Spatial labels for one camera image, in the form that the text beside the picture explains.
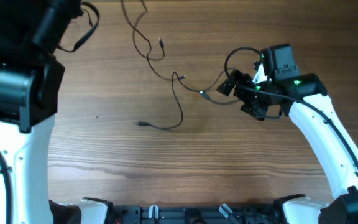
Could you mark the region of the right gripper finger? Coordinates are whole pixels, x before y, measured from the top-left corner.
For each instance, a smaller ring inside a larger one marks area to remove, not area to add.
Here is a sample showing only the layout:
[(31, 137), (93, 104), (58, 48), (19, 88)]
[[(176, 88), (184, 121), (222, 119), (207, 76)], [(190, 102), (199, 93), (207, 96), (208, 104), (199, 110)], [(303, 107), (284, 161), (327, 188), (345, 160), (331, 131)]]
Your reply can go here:
[(241, 106), (241, 111), (247, 113), (248, 115), (259, 121), (263, 121), (266, 119), (266, 109), (263, 109), (258, 106), (243, 104)]
[(229, 77), (226, 78), (216, 89), (216, 91), (224, 96), (229, 96), (234, 89), (236, 82), (242, 78), (244, 74), (239, 70), (233, 70)]

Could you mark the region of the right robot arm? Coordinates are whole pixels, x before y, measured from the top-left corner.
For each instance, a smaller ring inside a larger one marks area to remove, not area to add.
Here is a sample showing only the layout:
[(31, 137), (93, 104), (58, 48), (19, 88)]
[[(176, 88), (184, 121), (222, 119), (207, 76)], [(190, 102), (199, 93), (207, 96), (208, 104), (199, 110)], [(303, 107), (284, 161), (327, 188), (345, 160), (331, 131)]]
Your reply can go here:
[(298, 127), (318, 158), (333, 201), (305, 195), (275, 201), (280, 223), (358, 223), (358, 148), (338, 118), (326, 87), (314, 73), (302, 75), (290, 44), (257, 51), (255, 76), (224, 68), (217, 91), (243, 102), (241, 110), (263, 121), (273, 105)]

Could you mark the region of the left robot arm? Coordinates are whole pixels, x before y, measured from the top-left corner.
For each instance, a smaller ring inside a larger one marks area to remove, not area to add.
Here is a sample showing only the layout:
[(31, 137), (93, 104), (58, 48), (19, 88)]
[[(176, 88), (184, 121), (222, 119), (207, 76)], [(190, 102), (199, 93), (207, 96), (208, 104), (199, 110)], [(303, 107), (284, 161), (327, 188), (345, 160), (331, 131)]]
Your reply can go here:
[(47, 157), (65, 72), (54, 53), (84, 1), (0, 1), (0, 223), (80, 223), (48, 197)]

